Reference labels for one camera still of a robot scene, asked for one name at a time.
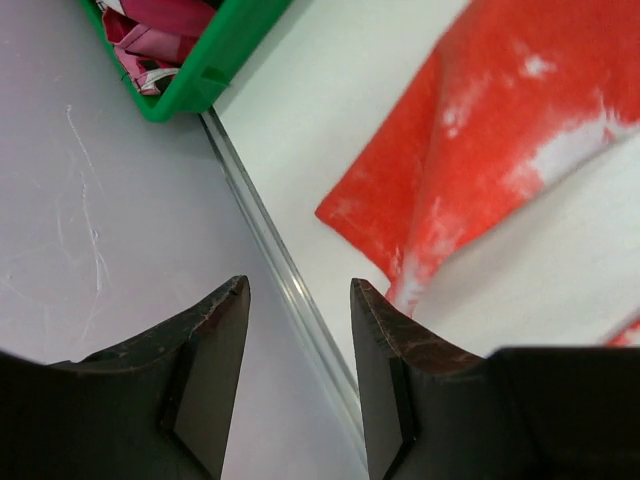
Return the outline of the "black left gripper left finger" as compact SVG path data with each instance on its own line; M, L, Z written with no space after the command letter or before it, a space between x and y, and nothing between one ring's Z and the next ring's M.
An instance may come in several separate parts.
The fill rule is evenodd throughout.
M250 286L79 362L1 357L5 479L217 479L245 349Z

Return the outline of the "red white tie-dye trousers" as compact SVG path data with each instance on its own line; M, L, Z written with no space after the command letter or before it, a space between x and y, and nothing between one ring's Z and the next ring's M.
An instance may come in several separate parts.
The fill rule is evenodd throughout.
M473 1L317 217L478 354L639 341L639 5Z

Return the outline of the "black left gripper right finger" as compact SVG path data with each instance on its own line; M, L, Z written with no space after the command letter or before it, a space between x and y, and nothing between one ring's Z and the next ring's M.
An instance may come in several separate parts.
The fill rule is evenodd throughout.
M486 358L350 287L373 479L635 479L635 348L502 348Z

